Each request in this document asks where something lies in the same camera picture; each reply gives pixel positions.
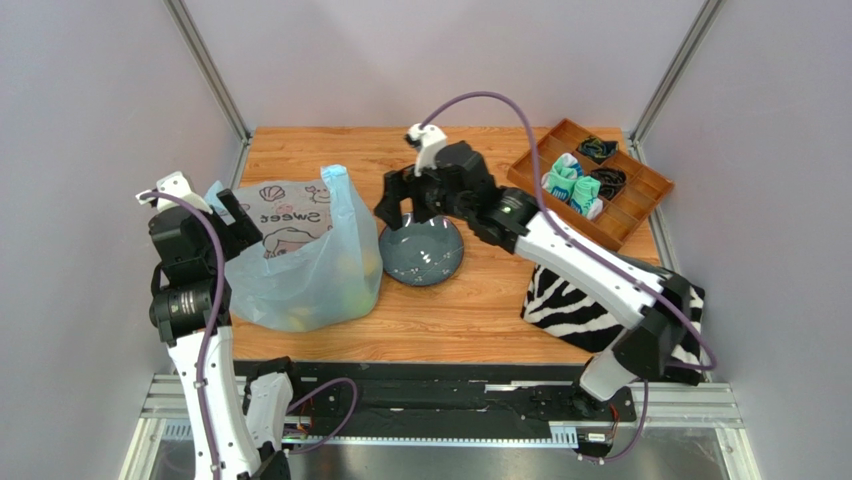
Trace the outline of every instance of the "zebra print bag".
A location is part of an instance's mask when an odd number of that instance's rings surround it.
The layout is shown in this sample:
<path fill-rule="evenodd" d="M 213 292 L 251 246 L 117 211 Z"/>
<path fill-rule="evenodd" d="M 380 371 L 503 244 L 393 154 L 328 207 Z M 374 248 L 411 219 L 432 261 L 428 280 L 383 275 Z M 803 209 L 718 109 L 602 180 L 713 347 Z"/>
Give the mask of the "zebra print bag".
<path fill-rule="evenodd" d="M 662 278 L 671 275 L 671 272 L 664 268 L 629 257 L 620 258 Z M 690 293 L 690 320 L 700 332 L 701 316 L 704 313 L 704 289 L 693 285 Z M 554 337 L 592 353 L 604 350 L 624 329 L 599 303 L 541 265 L 536 265 L 533 270 L 521 309 L 521 318 Z M 698 342 L 687 333 L 672 352 L 672 357 L 687 363 L 698 363 L 699 353 Z M 667 367 L 660 380 L 698 385 L 701 373 L 697 370 Z"/>

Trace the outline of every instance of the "dark gray plate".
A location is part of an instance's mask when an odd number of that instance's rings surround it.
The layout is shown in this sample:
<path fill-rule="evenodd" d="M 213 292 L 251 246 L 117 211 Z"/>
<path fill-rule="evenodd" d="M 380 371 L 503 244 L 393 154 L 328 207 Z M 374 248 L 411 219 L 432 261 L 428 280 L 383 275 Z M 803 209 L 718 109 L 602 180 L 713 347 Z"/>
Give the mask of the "dark gray plate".
<path fill-rule="evenodd" d="M 464 243 L 458 228 L 447 217 L 416 223 L 410 213 L 402 217 L 403 227 L 385 227 L 379 237 L 385 272 L 412 286 L 435 285 L 453 276 L 464 256 Z"/>

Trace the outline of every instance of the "wood surface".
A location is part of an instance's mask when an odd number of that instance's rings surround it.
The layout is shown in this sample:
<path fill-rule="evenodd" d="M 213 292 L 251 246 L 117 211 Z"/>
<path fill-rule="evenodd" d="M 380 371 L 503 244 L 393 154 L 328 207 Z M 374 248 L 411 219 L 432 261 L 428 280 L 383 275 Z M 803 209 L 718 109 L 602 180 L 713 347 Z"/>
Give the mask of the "wood surface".
<path fill-rule="evenodd" d="M 619 129 L 592 128 L 622 142 Z M 259 128 L 242 186 L 268 180 L 319 178 L 323 165 L 341 164 L 372 208 L 385 172 L 414 163 L 403 141 L 406 128 Z M 482 153 L 499 184 L 528 149 L 522 129 L 445 128 L 450 143 L 465 140 Z M 536 135 L 547 133 L 537 128 Z M 380 221 L 379 229 L 384 228 Z M 466 225 L 465 255 L 450 280 L 409 287 L 387 275 L 379 301 L 366 317 L 308 333 L 284 333 L 234 318 L 234 355 L 240 359 L 290 356 L 295 360 L 584 363 L 584 350 L 552 337 L 520 318 L 533 264 L 486 245 Z M 650 228 L 642 225 L 621 253 L 658 264 Z"/>

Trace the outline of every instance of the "wooden table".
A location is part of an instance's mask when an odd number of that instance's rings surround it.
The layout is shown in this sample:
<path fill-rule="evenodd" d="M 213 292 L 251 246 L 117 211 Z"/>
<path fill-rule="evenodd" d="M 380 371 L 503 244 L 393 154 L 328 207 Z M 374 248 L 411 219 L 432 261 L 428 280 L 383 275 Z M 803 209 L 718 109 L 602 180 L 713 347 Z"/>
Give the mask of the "wooden table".
<path fill-rule="evenodd" d="M 242 186 L 267 180 L 313 180 L 323 165 L 341 164 L 372 208 L 385 172 L 414 163 L 403 141 L 407 128 L 260 128 Z M 544 135 L 548 129 L 536 129 Z M 605 140 L 615 128 L 592 128 Z M 528 150 L 520 128 L 445 128 L 450 143 L 465 140 L 482 153 L 498 184 Z M 589 353 L 520 318 L 533 264 L 473 236 L 462 222 L 465 255 L 450 280 L 409 287 L 386 275 L 376 308 L 366 317 L 308 333 L 282 333 L 234 318 L 234 354 L 240 359 L 288 355 L 297 360 L 584 363 Z M 621 253 L 658 264 L 647 224 Z"/>

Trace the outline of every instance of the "wooden tray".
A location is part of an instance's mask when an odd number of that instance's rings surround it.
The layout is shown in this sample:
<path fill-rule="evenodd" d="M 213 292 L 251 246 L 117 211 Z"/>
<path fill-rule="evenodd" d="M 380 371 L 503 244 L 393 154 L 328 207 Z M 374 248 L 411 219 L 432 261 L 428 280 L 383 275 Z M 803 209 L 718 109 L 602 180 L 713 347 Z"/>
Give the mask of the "wooden tray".
<path fill-rule="evenodd" d="M 592 134 L 588 130 L 567 118 L 553 127 L 538 142 L 542 174 L 550 171 L 550 167 L 560 155 L 571 153 L 577 157 L 586 175 L 596 168 L 617 168 L 627 174 L 627 184 L 612 201 L 600 197 L 604 202 L 604 209 L 594 220 L 580 215 L 567 203 L 561 202 L 546 191 L 544 199 L 547 206 L 569 225 L 602 247 L 618 251 L 636 231 L 639 224 L 647 219 L 654 208 L 671 192 L 674 183 L 620 149 L 603 164 L 598 165 L 577 151 L 580 143 L 590 136 Z M 522 190 L 533 193 L 533 181 L 540 182 L 541 179 L 533 179 L 532 152 L 527 151 L 509 168 L 508 178 Z"/>

